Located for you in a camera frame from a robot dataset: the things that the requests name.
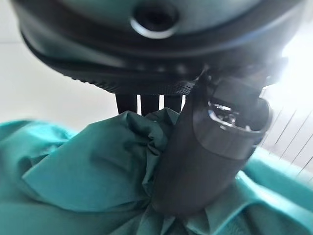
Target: crumpled fabric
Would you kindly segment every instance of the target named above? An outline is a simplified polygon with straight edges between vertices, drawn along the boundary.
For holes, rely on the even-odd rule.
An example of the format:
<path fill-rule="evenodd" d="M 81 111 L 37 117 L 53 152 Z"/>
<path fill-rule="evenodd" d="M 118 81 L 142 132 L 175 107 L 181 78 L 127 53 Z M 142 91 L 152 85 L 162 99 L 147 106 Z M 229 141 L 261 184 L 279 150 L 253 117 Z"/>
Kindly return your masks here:
<path fill-rule="evenodd" d="M 39 121 L 0 125 L 0 234 L 313 234 L 312 188 L 263 150 L 199 213 L 155 212 L 155 171 L 178 116 L 125 112 L 79 134 Z"/>

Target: teal fabric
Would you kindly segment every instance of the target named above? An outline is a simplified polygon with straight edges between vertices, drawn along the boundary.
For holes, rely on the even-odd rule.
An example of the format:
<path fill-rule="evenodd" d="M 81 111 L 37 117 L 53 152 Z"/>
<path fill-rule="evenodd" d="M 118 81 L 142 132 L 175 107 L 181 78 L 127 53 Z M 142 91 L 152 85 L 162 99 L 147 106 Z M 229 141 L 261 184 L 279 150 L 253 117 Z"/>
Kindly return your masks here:
<path fill-rule="evenodd" d="M 1 235 L 310 235 L 313 190 L 257 150 L 212 204 L 184 219 L 153 210 L 157 163 L 178 114 L 125 112 L 79 134 L 0 126 Z"/>

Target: white wall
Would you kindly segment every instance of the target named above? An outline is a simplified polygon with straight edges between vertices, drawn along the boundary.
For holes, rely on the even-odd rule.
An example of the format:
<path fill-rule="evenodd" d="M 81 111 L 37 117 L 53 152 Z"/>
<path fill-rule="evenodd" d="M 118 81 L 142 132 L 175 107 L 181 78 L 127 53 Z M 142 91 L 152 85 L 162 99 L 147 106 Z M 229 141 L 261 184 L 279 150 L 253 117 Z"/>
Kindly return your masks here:
<path fill-rule="evenodd" d="M 35 58 L 22 43 L 8 0 L 0 0 L 0 122 L 34 118 L 81 130 L 116 114 L 113 94 Z"/>

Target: circular hole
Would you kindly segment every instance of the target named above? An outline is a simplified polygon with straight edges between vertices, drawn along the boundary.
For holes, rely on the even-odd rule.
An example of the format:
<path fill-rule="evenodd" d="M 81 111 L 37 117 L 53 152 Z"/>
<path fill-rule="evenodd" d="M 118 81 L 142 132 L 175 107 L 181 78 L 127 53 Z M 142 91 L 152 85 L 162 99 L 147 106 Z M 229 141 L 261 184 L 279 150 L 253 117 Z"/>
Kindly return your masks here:
<path fill-rule="evenodd" d="M 135 9 L 134 19 L 149 31 L 163 32 L 176 25 L 178 12 L 169 4 L 144 2 Z"/>

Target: metal part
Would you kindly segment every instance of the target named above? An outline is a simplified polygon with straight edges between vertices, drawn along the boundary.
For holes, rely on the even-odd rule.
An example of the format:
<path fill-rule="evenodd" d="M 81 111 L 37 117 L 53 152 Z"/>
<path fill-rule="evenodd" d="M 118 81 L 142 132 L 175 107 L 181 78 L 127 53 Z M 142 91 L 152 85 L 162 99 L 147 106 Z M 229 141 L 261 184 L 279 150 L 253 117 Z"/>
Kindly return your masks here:
<path fill-rule="evenodd" d="M 151 31 L 142 26 L 135 18 L 131 18 L 132 28 L 140 35 L 151 39 L 165 39 L 173 36 L 177 30 L 177 25 L 165 31 Z"/>

